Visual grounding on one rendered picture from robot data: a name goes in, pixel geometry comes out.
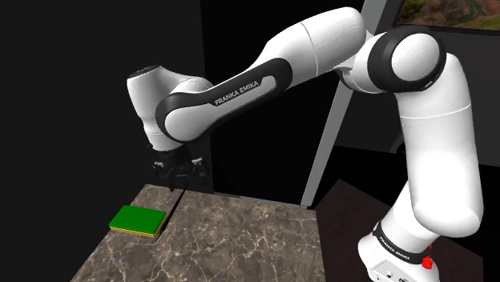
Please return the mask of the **dark robot stand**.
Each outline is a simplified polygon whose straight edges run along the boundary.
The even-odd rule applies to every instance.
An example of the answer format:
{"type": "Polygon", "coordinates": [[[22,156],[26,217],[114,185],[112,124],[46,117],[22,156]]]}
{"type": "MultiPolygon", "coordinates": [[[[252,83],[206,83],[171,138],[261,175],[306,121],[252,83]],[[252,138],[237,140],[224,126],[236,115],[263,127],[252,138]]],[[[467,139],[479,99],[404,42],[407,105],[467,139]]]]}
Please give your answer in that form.
{"type": "MultiPolygon", "coordinates": [[[[338,180],[315,211],[326,282],[372,282],[357,245],[389,211],[389,205],[338,180]]],[[[483,258],[449,238],[434,242],[433,258],[441,282],[486,282],[483,258]]]]}

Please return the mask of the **grey upright post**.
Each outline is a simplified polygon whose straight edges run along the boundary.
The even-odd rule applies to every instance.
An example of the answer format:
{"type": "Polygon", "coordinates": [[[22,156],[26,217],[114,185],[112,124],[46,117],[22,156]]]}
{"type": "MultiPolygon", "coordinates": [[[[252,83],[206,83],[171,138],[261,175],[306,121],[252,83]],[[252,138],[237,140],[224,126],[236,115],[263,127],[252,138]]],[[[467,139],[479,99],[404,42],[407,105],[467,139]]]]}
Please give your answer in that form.
{"type": "MultiPolygon", "coordinates": [[[[358,18],[363,18],[364,38],[362,43],[368,41],[376,33],[376,29],[382,19],[388,1],[389,0],[364,0],[361,12],[357,13],[358,18]]],[[[354,92],[354,90],[345,83],[342,72],[349,72],[353,67],[354,56],[360,47],[361,45],[357,44],[356,49],[351,50],[351,56],[348,59],[344,60],[338,66],[329,68],[330,71],[333,71],[339,77],[339,82],[335,84],[335,95],[300,202],[300,208],[307,209],[313,205],[313,200],[320,186],[322,175],[325,172],[329,156],[336,142],[338,132],[354,92]]]]}

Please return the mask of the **landscape wall picture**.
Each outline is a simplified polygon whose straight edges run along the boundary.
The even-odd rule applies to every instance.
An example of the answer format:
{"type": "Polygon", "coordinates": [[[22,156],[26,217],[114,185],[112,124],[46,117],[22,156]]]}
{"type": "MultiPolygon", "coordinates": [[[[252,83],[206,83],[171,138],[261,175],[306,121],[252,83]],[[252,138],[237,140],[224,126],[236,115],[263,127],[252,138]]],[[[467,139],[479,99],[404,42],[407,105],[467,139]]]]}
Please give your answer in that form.
{"type": "Polygon", "coordinates": [[[395,23],[500,31],[500,0],[404,0],[395,23]]]}

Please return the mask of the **green and yellow sponge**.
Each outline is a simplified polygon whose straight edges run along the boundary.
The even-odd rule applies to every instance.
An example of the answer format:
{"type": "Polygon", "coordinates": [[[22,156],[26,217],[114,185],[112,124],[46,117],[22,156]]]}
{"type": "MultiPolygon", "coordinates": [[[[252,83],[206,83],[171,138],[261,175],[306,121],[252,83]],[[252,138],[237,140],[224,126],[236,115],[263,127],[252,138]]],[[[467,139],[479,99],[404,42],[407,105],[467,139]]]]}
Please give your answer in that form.
{"type": "Polygon", "coordinates": [[[109,228],[117,232],[155,238],[166,218],[165,211],[124,205],[109,223],[109,228]]]}

